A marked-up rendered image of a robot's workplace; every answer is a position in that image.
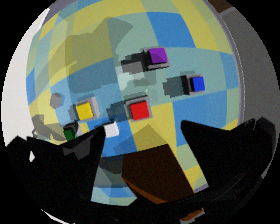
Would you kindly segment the green button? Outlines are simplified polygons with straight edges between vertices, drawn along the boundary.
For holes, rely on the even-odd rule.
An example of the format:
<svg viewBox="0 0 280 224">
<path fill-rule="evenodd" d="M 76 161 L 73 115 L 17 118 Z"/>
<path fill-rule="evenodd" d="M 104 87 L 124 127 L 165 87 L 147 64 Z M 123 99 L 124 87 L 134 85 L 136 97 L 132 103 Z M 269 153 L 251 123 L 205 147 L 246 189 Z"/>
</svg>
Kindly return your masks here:
<svg viewBox="0 0 280 224">
<path fill-rule="evenodd" d="M 64 128 L 64 134 L 65 134 L 65 138 L 67 139 L 67 141 L 70 141 L 70 139 L 72 138 L 79 138 L 79 136 L 81 136 L 82 133 L 81 128 L 79 126 L 79 122 L 72 122 L 70 124 L 66 124 Z"/>
</svg>

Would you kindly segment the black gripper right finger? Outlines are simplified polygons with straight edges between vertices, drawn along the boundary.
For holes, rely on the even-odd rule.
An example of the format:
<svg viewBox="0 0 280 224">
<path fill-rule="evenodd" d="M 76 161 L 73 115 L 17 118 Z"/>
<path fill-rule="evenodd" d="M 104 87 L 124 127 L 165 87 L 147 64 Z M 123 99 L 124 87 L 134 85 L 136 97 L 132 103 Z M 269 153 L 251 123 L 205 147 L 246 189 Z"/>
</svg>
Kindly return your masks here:
<svg viewBox="0 0 280 224">
<path fill-rule="evenodd" d="M 226 131 L 182 119 L 181 132 L 197 163 L 200 164 L 199 167 L 209 187 L 222 179 L 221 174 L 229 166 L 242 137 L 254 129 L 255 121 L 255 118 L 251 118 L 250 121 L 242 122 L 239 126 Z"/>
</svg>

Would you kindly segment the purple button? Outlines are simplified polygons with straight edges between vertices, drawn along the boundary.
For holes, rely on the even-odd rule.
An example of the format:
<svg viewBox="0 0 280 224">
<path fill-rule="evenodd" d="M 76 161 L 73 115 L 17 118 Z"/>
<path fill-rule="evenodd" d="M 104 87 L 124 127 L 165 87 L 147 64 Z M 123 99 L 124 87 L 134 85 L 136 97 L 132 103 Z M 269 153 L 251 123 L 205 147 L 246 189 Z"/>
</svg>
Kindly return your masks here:
<svg viewBox="0 0 280 224">
<path fill-rule="evenodd" d="M 165 46 L 144 48 L 142 53 L 144 53 L 147 71 L 149 71 L 149 69 L 159 69 L 170 66 Z"/>
</svg>

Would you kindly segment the blue button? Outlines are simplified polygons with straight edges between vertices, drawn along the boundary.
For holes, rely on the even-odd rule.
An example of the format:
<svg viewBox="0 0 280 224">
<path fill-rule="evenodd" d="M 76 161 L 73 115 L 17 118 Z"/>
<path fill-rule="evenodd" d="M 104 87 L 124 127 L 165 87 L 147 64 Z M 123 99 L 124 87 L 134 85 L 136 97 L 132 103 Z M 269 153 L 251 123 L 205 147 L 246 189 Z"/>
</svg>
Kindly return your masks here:
<svg viewBox="0 0 280 224">
<path fill-rule="evenodd" d="M 184 83 L 184 94 L 197 94 L 205 93 L 204 78 L 202 78 L 201 73 L 197 74 L 185 74 L 182 76 L 182 83 Z"/>
</svg>

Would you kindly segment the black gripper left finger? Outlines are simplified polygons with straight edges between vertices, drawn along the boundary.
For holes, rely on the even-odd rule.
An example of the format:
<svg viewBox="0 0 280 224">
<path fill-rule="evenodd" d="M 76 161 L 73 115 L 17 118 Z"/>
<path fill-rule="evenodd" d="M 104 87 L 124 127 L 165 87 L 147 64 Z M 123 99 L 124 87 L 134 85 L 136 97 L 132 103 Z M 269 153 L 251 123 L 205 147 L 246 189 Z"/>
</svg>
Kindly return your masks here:
<svg viewBox="0 0 280 224">
<path fill-rule="evenodd" d="M 96 127 L 70 141 L 54 144 L 45 139 L 26 137 L 34 157 L 52 164 L 80 198 L 91 201 L 92 188 L 105 143 L 105 128 Z"/>
</svg>

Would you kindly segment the yellow button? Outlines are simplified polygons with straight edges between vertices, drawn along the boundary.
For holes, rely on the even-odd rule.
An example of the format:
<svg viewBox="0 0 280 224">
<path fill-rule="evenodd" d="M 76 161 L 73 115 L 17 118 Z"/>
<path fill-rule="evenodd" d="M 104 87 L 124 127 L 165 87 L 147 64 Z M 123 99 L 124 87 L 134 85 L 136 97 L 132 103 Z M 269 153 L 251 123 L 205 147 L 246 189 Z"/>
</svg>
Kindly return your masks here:
<svg viewBox="0 0 280 224">
<path fill-rule="evenodd" d="M 96 97 L 84 99 L 84 101 L 76 102 L 76 112 L 79 113 L 81 122 L 91 121 L 100 117 L 100 109 L 97 106 Z"/>
</svg>

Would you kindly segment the red button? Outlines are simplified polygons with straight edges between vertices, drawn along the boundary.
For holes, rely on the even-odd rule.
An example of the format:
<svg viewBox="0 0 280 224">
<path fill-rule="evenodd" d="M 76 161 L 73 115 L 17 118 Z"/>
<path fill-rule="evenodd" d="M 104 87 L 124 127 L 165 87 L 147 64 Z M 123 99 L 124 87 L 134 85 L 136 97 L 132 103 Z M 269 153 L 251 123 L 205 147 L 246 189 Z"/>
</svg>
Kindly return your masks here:
<svg viewBox="0 0 280 224">
<path fill-rule="evenodd" d="M 127 112 L 129 112 L 131 122 L 154 117 L 152 116 L 149 96 L 126 99 L 126 107 Z"/>
</svg>

